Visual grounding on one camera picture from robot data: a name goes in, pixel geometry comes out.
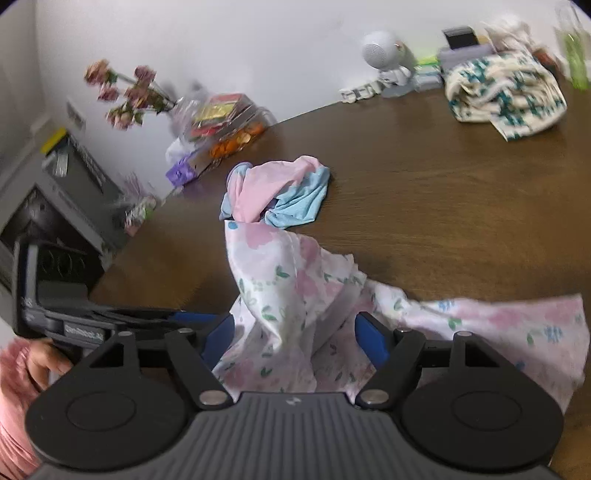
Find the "person left hand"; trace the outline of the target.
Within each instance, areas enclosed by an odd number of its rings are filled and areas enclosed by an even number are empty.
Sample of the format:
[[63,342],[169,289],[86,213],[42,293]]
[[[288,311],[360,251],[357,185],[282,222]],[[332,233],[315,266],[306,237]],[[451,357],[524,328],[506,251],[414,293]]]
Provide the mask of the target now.
[[27,370],[40,391],[50,386],[52,374],[62,376],[72,368],[71,361],[48,340],[34,340],[26,361]]

